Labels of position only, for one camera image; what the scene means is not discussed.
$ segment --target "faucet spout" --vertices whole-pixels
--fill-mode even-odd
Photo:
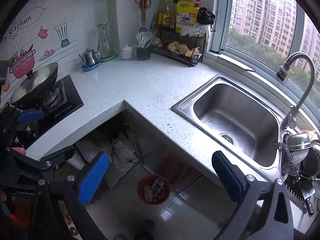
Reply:
[[[283,129],[286,129],[288,126],[290,128],[295,128],[296,126],[296,121],[295,121],[295,117],[297,116],[297,114],[299,113],[299,109],[302,106],[302,104],[304,103],[304,101],[306,100],[308,94],[311,91],[311,88],[313,86],[313,82],[315,80],[315,69],[312,63],[311,58],[309,57],[308,54],[301,52],[301,51],[297,51],[292,53],[287,60],[284,62],[283,66],[281,68],[285,69],[286,71],[288,71],[290,69],[290,66],[292,65],[293,62],[295,62],[297,59],[299,58],[303,58],[305,59],[308,63],[309,63],[309,67],[310,67],[310,81],[309,84],[307,86],[306,91],[303,93],[302,97],[300,98],[299,102],[297,103],[296,106],[290,106],[290,111],[289,113],[286,115],[286,117],[282,120],[281,122],[281,126]]]

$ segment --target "countertop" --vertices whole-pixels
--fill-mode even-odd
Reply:
[[[211,157],[213,152],[221,150],[245,175],[252,174],[265,181],[238,157],[170,109],[217,74],[216,69],[202,63],[189,68],[155,54],[147,61],[123,61],[117,57],[89,72],[79,68],[70,76],[84,106],[42,135],[28,148],[27,156],[39,160],[45,154],[75,143],[124,109],[131,109],[181,148],[192,160],[191,164],[206,176],[216,178]],[[309,218],[293,202],[291,206],[294,227],[305,233],[316,216]]]

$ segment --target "black metal rack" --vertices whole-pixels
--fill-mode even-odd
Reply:
[[[170,29],[168,27],[164,27],[161,25],[153,25],[152,28],[153,30],[157,29],[156,37],[158,37],[161,40],[161,44],[162,44],[162,47],[160,48],[155,46],[150,46],[152,52],[183,62],[184,64],[187,64],[189,67],[195,66],[198,62],[202,62],[204,46],[205,46],[205,35],[203,37],[199,37],[199,35],[192,36],[192,37],[190,37],[189,35],[181,36],[180,35],[181,29],[179,28]],[[196,48],[199,47],[201,56],[185,57],[183,55],[180,55],[177,52],[171,52],[170,50],[167,49],[167,46],[170,42],[173,42],[173,41],[178,41],[180,44],[186,44],[188,49],[192,50],[193,53],[196,50]]]

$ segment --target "teapot spout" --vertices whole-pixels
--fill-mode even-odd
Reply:
[[[79,54],[80,58],[82,59],[82,61],[84,62],[83,56],[81,54]]]

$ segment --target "black knife handle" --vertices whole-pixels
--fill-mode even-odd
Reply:
[[[305,201],[306,206],[307,206],[308,215],[309,215],[309,217],[312,217],[312,215],[315,213],[315,211],[313,209],[310,197],[306,198],[304,201]]]

